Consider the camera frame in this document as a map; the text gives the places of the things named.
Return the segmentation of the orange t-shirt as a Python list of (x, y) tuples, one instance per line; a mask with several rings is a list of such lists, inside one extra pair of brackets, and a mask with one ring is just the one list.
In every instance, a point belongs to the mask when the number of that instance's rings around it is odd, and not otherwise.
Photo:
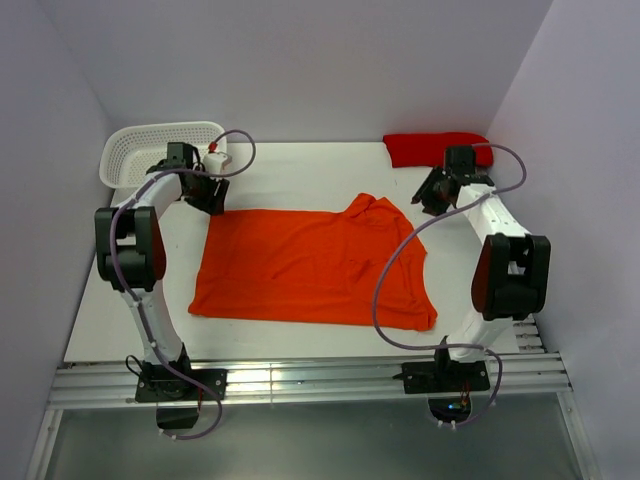
[(424, 332), (438, 313), (424, 285), (427, 252), (387, 198), (358, 194), (343, 211), (249, 209), (209, 222), (190, 314), (206, 318)]

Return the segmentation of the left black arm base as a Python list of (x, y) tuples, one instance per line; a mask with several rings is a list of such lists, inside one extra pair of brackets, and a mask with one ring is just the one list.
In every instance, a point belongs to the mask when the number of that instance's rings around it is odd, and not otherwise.
[(165, 430), (188, 430), (199, 420), (203, 401), (214, 396), (167, 371), (161, 365), (142, 364), (135, 402), (166, 404), (156, 410), (156, 424)]

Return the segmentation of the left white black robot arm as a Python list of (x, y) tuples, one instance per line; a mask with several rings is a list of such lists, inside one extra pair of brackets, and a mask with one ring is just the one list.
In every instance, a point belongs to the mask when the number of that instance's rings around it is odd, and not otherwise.
[(216, 141), (205, 155), (191, 144), (170, 142), (140, 187), (94, 215), (99, 275), (121, 293), (134, 317), (144, 348), (142, 372), (154, 377), (163, 370), (158, 385), (172, 399), (191, 394), (195, 375), (164, 297), (167, 257), (159, 219), (180, 199), (210, 216), (223, 214), (230, 163)]

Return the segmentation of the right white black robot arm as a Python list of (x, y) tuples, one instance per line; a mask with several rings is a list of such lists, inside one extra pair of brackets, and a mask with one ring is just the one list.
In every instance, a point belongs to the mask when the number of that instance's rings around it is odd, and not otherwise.
[(432, 368), (435, 383), (446, 390), (466, 379), (466, 364), (482, 360), (512, 321), (541, 311), (546, 301), (550, 241), (531, 234), (501, 199), (524, 184), (526, 169), (515, 185), (497, 188), (477, 163), (483, 147), (447, 147), (443, 164), (432, 169), (411, 200), (435, 218), (463, 214), (481, 242), (471, 282), (472, 310), (443, 340), (447, 356)]

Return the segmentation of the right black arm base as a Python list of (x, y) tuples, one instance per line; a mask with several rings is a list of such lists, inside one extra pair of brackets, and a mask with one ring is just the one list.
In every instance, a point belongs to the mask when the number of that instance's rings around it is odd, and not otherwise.
[(424, 362), (405, 362), (392, 379), (402, 382), (407, 395), (445, 394), (445, 397), (430, 398), (428, 406), (437, 421), (450, 424), (469, 419), (473, 392), (490, 389), (484, 362), (459, 363), (446, 357)]

